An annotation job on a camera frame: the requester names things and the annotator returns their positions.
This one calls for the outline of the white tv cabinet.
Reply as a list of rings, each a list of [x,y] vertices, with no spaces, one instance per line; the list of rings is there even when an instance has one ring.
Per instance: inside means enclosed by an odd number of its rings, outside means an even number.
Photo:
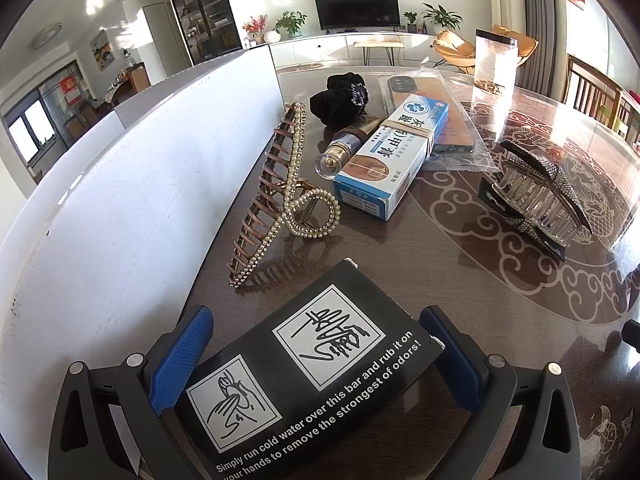
[[[434,36],[408,32],[355,32],[300,37],[270,44],[277,68],[294,66],[433,67],[442,57]]]

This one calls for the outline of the black scrunchie with beads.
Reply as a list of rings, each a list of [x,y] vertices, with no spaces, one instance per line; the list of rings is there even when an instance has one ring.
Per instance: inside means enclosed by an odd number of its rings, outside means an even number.
[[[352,72],[329,76],[326,90],[309,99],[310,111],[323,125],[341,130],[364,113],[369,93],[364,79]]]

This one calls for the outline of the black soap bar box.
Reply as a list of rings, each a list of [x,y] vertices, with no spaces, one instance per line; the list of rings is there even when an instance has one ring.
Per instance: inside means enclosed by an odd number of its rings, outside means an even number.
[[[178,421],[214,479],[283,479],[410,388],[444,344],[342,261],[195,367]]]

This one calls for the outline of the pearl gold hair claw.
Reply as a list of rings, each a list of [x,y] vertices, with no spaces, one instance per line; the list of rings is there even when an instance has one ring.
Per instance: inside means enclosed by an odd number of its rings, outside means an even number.
[[[233,243],[229,285],[241,287],[257,270],[280,231],[305,240],[331,234],[341,219],[338,200],[300,174],[305,147],[306,105],[285,105],[264,151],[258,188]]]

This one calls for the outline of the blue white ointment box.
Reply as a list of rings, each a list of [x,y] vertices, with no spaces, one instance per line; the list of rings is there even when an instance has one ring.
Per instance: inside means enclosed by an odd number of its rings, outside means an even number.
[[[334,178],[336,198],[387,221],[425,162],[428,140],[387,117]]]

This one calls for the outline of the white cardboard sorting box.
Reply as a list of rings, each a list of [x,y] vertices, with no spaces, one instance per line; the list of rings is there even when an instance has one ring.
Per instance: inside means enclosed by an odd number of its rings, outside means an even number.
[[[68,364],[113,364],[175,322],[281,110],[269,48],[250,49],[113,116],[35,189],[1,248],[1,431],[28,469]]]

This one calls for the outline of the dark glass display cabinet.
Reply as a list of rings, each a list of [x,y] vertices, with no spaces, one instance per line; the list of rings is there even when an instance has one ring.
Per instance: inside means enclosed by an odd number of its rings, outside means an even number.
[[[229,0],[171,0],[193,64],[241,50]]]

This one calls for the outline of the leafy floor plant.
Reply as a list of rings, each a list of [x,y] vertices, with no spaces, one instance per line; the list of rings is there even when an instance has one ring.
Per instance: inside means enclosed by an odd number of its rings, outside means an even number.
[[[434,27],[434,35],[437,36],[445,29],[447,30],[459,30],[463,22],[463,18],[456,12],[449,12],[440,4],[423,3],[424,5],[424,18],[429,21]]]

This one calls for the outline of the orange phone case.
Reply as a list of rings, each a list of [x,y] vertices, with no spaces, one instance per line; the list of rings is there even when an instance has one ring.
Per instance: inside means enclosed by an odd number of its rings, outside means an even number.
[[[425,170],[498,170],[480,130],[437,70],[382,75],[378,85],[394,125],[427,138]]]

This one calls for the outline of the orange lounge chair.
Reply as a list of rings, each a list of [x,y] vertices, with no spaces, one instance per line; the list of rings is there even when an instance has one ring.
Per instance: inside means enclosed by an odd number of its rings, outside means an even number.
[[[514,32],[514,30],[501,25],[492,26],[491,32],[498,36],[515,39],[518,42],[518,67],[522,66],[538,47],[538,41],[535,38]],[[436,36],[432,47],[444,63],[456,66],[465,74],[474,74],[475,47],[469,41],[462,39],[451,30],[443,29]]]

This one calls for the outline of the grey curtain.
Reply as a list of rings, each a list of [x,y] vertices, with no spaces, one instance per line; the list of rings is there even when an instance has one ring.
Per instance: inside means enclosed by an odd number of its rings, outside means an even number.
[[[562,101],[567,75],[565,0],[525,0],[525,35],[538,41],[520,68],[523,88]]]

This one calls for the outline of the brown spray bottle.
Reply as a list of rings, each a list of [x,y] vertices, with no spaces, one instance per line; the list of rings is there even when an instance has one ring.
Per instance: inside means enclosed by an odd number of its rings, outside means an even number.
[[[317,174],[323,179],[333,180],[382,122],[383,118],[363,114],[356,122],[343,128],[326,126],[323,141],[319,144],[320,153],[314,161]]]

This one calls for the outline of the black flat television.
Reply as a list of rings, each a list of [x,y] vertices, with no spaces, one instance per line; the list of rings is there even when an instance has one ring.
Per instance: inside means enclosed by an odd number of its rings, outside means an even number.
[[[398,27],[398,0],[314,0],[320,28]]]

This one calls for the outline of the wooden dining chair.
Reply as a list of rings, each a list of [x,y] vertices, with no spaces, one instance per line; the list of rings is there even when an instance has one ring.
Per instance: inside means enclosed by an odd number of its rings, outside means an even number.
[[[600,70],[570,54],[563,103],[608,127],[629,145],[639,141],[639,101]]]

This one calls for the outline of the green potted plant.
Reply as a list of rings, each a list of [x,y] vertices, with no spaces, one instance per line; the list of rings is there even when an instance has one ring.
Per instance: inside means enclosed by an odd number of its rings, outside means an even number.
[[[274,29],[277,32],[284,30],[288,34],[288,38],[297,38],[302,36],[303,26],[306,24],[307,15],[300,11],[284,11],[280,18],[276,21]]]

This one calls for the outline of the wooden side table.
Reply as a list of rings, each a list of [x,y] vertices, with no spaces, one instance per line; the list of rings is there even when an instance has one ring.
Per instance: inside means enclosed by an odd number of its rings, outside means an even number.
[[[371,64],[371,56],[374,50],[383,51],[390,66],[396,65],[396,51],[401,51],[405,46],[401,41],[357,41],[354,47],[362,51],[364,66]]]

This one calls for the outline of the rhinestone bow hair claw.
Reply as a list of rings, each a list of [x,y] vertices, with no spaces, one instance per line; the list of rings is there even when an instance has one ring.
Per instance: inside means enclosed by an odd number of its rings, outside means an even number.
[[[509,226],[529,236],[549,256],[563,261],[579,232],[592,231],[563,168],[544,154],[503,140],[501,171],[480,180],[478,198]]]

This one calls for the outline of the red flower vase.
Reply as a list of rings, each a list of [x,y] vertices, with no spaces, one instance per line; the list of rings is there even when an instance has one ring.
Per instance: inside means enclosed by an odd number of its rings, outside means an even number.
[[[243,24],[243,30],[246,32],[247,40],[250,44],[262,44],[264,42],[267,21],[268,15],[260,14],[257,18],[251,16],[250,19]]]

